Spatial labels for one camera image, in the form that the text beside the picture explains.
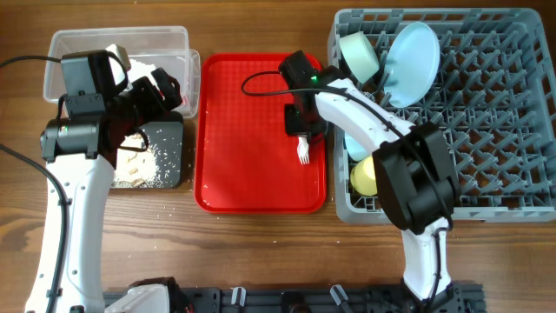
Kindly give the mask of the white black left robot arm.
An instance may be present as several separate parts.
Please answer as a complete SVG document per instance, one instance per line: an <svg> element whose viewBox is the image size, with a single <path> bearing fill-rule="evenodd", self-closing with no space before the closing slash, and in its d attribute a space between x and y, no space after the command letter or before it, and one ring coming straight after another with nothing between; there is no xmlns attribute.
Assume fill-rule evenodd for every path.
<svg viewBox="0 0 556 313"><path fill-rule="evenodd" d="M42 162L2 151L42 173L48 184L40 261L27 312L103 312L101 253L106 202L124 140L182 104L180 84L162 68L129 80L119 45L58 58L65 92L40 136Z"/></svg>

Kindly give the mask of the red snack wrapper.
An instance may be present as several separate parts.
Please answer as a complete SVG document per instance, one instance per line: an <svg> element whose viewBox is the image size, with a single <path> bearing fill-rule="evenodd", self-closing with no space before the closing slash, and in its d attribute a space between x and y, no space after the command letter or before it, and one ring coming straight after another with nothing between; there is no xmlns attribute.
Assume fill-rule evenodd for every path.
<svg viewBox="0 0 556 313"><path fill-rule="evenodd" d="M181 95L181 98L182 98L182 102L181 102L180 106L181 107L189 106L188 97L185 94L183 94L183 95Z"/></svg>

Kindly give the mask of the light blue plate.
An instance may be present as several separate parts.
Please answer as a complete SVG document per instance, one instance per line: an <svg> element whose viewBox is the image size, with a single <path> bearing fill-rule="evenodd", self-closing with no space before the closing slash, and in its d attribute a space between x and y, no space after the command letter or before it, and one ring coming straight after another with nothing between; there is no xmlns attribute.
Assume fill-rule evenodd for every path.
<svg viewBox="0 0 556 313"><path fill-rule="evenodd" d="M440 44L436 33L423 22L406 26L387 53L384 91L395 108L420 101L431 89L440 66Z"/></svg>

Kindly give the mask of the green bowl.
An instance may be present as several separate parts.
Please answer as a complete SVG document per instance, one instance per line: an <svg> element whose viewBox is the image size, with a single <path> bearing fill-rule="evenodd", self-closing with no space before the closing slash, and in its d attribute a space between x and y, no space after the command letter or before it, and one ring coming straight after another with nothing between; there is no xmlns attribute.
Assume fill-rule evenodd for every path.
<svg viewBox="0 0 556 313"><path fill-rule="evenodd" d="M379 71L378 57L363 32L341 37L339 45L345 63L360 83L366 83Z"/></svg>

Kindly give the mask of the white tissue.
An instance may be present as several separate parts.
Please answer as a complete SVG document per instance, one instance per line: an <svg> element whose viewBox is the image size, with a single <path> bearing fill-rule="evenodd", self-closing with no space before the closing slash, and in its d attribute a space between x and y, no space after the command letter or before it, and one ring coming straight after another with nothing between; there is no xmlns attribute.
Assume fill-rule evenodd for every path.
<svg viewBox="0 0 556 313"><path fill-rule="evenodd" d="M128 71L128 76L137 79L138 77L143 77L150 75L153 70L156 69L154 64L142 63L136 61L135 59L130 59L130 69Z"/></svg>

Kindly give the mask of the light blue small bowl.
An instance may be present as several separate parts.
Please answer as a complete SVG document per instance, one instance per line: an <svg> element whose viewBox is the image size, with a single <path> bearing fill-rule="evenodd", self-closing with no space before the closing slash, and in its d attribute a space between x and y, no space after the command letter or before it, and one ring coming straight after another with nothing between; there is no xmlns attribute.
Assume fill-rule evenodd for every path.
<svg viewBox="0 0 556 313"><path fill-rule="evenodd" d="M360 162L370 156L348 133L344 134L344 144L348 155L356 162Z"/></svg>

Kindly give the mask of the yellow cup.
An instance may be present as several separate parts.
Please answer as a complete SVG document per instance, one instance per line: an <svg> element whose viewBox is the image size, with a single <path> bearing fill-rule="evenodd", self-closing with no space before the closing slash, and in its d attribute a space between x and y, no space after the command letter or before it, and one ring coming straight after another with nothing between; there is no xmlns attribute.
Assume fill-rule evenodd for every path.
<svg viewBox="0 0 556 313"><path fill-rule="evenodd" d="M369 156L361 160L352 168L350 183L363 196L375 196L378 193L372 157Z"/></svg>

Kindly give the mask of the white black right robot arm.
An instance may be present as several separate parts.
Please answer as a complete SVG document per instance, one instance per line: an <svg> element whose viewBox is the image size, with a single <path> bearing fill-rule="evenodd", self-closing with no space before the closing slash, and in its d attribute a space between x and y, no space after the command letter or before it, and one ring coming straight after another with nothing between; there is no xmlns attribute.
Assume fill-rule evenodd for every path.
<svg viewBox="0 0 556 313"><path fill-rule="evenodd" d="M377 196L400 229L403 283L415 302L433 309L451 285L446 236L460 186L447 142L432 123L415 125L364 96L338 68L282 63L277 74L295 100L292 135L313 135L325 123L348 133L373 158Z"/></svg>

